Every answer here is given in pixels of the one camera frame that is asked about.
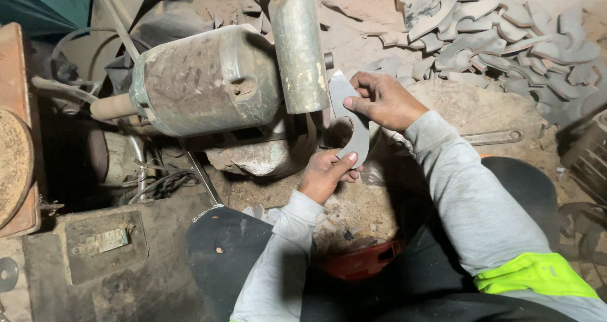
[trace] grinding wheel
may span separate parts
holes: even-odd
[[[34,145],[27,125],[0,109],[0,228],[19,210],[32,185]]]

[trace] washer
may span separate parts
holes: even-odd
[[[17,284],[19,268],[11,257],[0,258],[0,274],[6,273],[6,278],[0,276],[0,292],[8,292]]]

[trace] metal disc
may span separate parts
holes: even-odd
[[[32,185],[34,147],[27,125],[0,109],[0,228],[21,208]]]
[[[8,292],[17,284],[19,268],[11,257],[0,258],[0,292]]]

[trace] red object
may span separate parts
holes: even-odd
[[[329,259],[317,266],[332,276],[359,281],[381,271],[401,251],[401,241],[394,240]]]

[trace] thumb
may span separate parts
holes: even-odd
[[[371,108],[375,104],[360,97],[346,97],[344,99],[344,106],[346,109],[354,112],[360,112],[361,114],[369,117],[371,114]]]
[[[342,157],[338,162],[333,164],[331,169],[331,175],[335,177],[335,179],[341,178],[346,171],[352,169],[353,165],[358,160],[358,155],[355,152],[350,152]]]

